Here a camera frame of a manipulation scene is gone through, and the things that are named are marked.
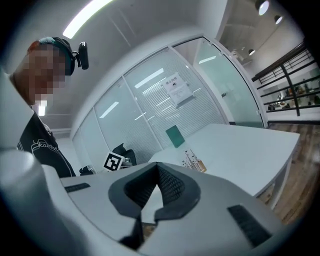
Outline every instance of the glass door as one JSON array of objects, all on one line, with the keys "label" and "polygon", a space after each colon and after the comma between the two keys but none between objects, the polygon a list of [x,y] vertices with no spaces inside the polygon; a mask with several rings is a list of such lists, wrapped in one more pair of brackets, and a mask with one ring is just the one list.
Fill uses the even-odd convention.
[{"label": "glass door", "polygon": [[235,124],[263,128],[256,101],[235,66],[206,39],[202,39],[194,66],[201,69],[217,88]]}]

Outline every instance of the white table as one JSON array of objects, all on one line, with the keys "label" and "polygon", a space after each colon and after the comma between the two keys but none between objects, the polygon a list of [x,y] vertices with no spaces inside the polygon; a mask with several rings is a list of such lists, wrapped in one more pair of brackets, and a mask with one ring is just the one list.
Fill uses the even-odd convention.
[{"label": "white table", "polygon": [[[203,175],[224,178],[253,197],[275,183],[269,203],[273,209],[288,178],[299,136],[271,129],[209,124],[185,138],[179,148],[172,145],[155,153],[149,162],[182,166],[184,150],[192,149],[207,169]],[[154,212],[162,207],[157,186],[142,210],[142,221],[154,223]]]}]

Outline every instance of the black metal railing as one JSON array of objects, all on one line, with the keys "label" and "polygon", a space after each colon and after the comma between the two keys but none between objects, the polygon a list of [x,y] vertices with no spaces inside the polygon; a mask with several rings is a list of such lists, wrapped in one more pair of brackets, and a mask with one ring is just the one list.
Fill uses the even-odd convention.
[{"label": "black metal railing", "polygon": [[[259,80],[261,83],[261,86],[257,87],[257,90],[265,88],[279,80],[284,80],[284,83],[287,82],[288,84],[288,86],[261,95],[261,97],[263,98],[272,94],[279,93],[281,91],[285,91],[285,97],[279,96],[277,100],[271,100],[264,103],[265,106],[268,106],[268,110],[266,111],[267,113],[296,110],[297,116],[300,116],[300,109],[320,107],[320,73],[318,75],[315,75],[314,77],[304,79],[303,81],[296,83],[293,83],[290,77],[292,74],[307,68],[315,62],[316,61],[306,48],[305,44],[301,43],[296,48],[288,52],[285,56],[281,57],[276,62],[274,62],[252,78],[253,82]],[[307,83],[315,80],[319,80],[318,88],[309,89]],[[300,85],[302,84],[305,84],[305,90],[300,87]],[[307,105],[299,106],[300,98],[306,97],[309,97]],[[289,103],[285,103],[285,101],[292,100],[294,102],[294,106],[290,106]]]}]

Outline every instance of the wooden floor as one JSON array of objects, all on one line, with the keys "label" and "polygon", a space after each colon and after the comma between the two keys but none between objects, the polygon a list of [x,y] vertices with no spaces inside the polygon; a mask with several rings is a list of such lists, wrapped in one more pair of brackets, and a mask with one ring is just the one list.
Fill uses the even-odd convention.
[{"label": "wooden floor", "polygon": [[[287,182],[274,208],[282,222],[289,224],[304,215],[320,184],[320,125],[271,124],[269,129],[300,134]],[[269,187],[259,199],[268,204],[272,190]]]}]

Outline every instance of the glass wall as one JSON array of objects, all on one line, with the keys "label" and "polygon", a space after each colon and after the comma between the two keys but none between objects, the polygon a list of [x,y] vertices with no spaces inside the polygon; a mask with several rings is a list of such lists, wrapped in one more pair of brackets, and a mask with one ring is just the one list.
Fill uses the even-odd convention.
[{"label": "glass wall", "polygon": [[75,133],[75,135],[72,139],[72,142],[74,145],[75,152],[80,160],[81,167],[92,165],[92,162],[90,160],[90,157],[89,157],[87,149],[86,149],[86,146],[85,146],[84,141],[82,139],[82,135],[81,135],[80,130],[78,130]]},{"label": "glass wall", "polygon": [[109,149],[100,130],[94,109],[91,109],[80,126],[81,136],[94,169],[103,170]]},{"label": "glass wall", "polygon": [[94,110],[110,151],[123,143],[126,150],[134,151],[137,164],[142,164],[161,150],[122,78],[100,98]]},{"label": "glass wall", "polygon": [[[165,79],[174,74],[178,74],[193,93],[193,97],[178,106],[163,87]],[[163,148],[172,145],[166,130],[174,125],[186,138],[208,124],[225,124],[206,87],[168,48],[136,66],[124,78]]]},{"label": "glass wall", "polygon": [[202,69],[217,88],[236,125],[264,127],[258,106],[243,77],[228,58],[204,38],[194,65]]},{"label": "glass wall", "polygon": [[[230,108],[234,119],[239,117],[236,123],[262,127],[253,96],[237,69],[212,45],[203,44],[197,54],[196,46],[192,46],[195,61],[217,87],[229,88]],[[213,55],[215,61],[203,61]],[[93,165],[101,172],[108,152],[121,144],[133,150],[137,164],[146,163],[155,153],[173,147],[166,133],[172,126],[187,138],[209,124],[226,124],[207,85],[193,70],[167,47],[125,73],[96,102],[73,138],[82,167]],[[171,76],[181,78],[192,94],[178,104],[164,87]]]}]

